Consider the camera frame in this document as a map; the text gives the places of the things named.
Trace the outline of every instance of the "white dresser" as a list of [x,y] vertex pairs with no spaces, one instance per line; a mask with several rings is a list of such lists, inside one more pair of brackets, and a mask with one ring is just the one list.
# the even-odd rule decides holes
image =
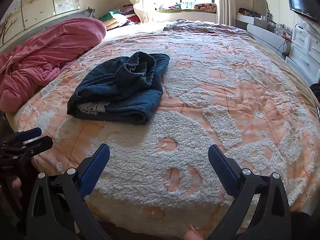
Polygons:
[[308,86],[317,83],[320,79],[320,39],[295,28],[286,62],[300,74]]

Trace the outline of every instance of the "metal bolt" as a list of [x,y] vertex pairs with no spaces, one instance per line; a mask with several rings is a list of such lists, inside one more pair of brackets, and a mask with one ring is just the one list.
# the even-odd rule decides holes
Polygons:
[[67,173],[69,175],[75,174],[76,173],[76,169],[75,168],[70,168],[69,170],[67,170]]
[[251,174],[251,171],[250,171],[249,169],[243,169],[243,170],[242,170],[242,173],[243,173],[244,175],[250,175],[250,174]]
[[279,179],[279,178],[280,178],[280,175],[275,172],[275,173],[272,174],[272,177],[274,177],[275,179]]
[[45,173],[44,173],[44,172],[41,172],[41,173],[39,173],[38,178],[39,178],[39,179],[42,179],[44,176],[45,176]]

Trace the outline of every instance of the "television screen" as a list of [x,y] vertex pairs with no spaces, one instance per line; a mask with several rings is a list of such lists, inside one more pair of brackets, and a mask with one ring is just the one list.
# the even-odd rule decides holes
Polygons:
[[310,9],[303,0],[289,0],[289,5],[290,10],[316,21],[316,19],[312,16],[312,13],[310,13]]

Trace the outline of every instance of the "bed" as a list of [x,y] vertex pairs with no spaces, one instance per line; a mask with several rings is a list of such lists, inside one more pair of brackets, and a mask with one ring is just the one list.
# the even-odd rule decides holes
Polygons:
[[[66,68],[16,114],[13,130],[40,127],[53,148],[33,164],[49,175],[76,167],[101,143],[111,157],[86,202],[99,218],[136,233],[182,238],[189,224],[207,237],[231,205],[208,158],[217,144],[255,174],[278,172],[291,210],[319,182],[318,101],[286,62],[245,31],[177,21],[127,26]],[[164,53],[164,95],[146,125],[79,120],[70,96],[98,64],[137,51]],[[250,222],[258,196],[242,224]]]

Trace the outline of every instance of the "red cloth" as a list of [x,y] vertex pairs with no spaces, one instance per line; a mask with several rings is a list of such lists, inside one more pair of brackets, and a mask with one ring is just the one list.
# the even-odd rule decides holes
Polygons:
[[140,22],[140,19],[138,16],[132,16],[132,17],[129,17],[128,20],[132,21],[132,22]]
[[73,18],[0,54],[0,110],[12,113],[106,35],[103,22]]

